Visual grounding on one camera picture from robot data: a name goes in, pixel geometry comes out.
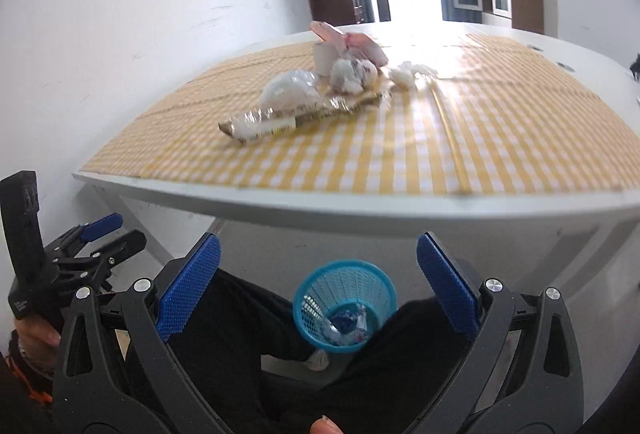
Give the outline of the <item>person's left hand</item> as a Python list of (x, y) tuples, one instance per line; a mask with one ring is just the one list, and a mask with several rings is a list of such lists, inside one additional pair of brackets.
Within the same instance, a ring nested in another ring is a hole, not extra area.
[(22, 358), (32, 370), (51, 378), (58, 357), (60, 334), (39, 315), (14, 319), (17, 346)]

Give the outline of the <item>person's right hand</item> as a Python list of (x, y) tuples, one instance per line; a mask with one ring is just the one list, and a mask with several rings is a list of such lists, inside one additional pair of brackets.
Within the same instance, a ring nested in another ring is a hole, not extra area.
[(343, 431), (328, 417), (323, 416), (311, 425), (310, 434), (343, 434)]

